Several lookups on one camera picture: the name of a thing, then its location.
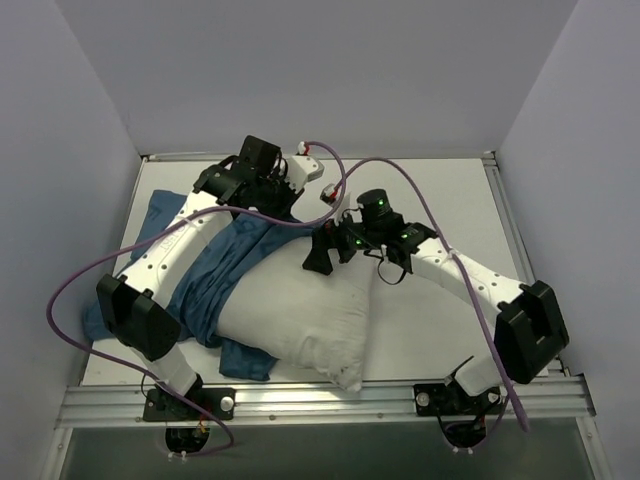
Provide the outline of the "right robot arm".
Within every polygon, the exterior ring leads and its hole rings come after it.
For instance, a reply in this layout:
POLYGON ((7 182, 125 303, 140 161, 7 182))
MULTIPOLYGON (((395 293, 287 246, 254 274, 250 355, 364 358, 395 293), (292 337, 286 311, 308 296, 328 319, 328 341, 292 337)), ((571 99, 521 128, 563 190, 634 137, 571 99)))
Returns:
POLYGON ((472 307, 480 308, 487 324, 489 352, 470 357, 454 369, 444 388, 444 400, 455 412, 475 406, 480 395, 507 380, 530 383, 569 344, 569 333, 551 286, 531 285, 504 277, 473 259, 447 251, 432 228, 407 222, 394 211, 383 189, 357 199, 358 220, 350 209, 329 219, 312 233, 306 270, 330 275, 329 253, 342 264, 357 252, 373 255, 444 288, 472 307))

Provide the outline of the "white pillow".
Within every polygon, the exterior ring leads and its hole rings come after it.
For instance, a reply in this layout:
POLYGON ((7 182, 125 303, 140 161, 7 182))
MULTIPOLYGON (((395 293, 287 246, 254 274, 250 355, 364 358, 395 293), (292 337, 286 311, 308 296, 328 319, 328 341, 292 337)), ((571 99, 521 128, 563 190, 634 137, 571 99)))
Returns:
POLYGON ((357 255, 340 264, 332 253, 333 272, 324 276, 302 268, 310 249, 309 237, 292 240, 244 274, 219 314, 216 333, 357 392, 374 262, 357 255))

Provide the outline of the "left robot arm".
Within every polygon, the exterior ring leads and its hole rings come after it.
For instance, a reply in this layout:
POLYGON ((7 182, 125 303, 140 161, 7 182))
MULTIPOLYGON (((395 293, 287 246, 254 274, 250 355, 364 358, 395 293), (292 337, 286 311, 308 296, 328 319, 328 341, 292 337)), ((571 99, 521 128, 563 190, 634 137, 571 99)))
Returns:
POLYGON ((321 165, 301 142, 284 158, 280 147, 249 135, 238 154, 204 169, 162 235, 119 275, 97 284, 102 319, 110 333, 143 362, 169 392, 166 408, 179 419, 202 405, 200 377, 178 347, 181 327, 168 307, 179 283, 235 217, 291 226, 291 209, 321 165))

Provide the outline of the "blue cartoon print pillowcase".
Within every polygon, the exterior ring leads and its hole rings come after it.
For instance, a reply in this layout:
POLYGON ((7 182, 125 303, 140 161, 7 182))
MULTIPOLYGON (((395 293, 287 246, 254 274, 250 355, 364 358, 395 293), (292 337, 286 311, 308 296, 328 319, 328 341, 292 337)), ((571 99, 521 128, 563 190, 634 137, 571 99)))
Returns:
MULTIPOLYGON (((155 190, 136 239, 140 243, 164 230, 179 213, 186 196, 155 190)), ((244 274, 287 243, 311 235, 312 228, 276 225, 245 214, 238 215, 198 256, 172 294, 167 311, 181 325, 179 340, 195 338, 208 348, 221 348, 219 372, 242 380, 269 380, 277 360, 268 353, 216 333, 219 317, 244 274)), ((104 325, 98 300, 85 310, 85 336, 114 338, 104 325)))

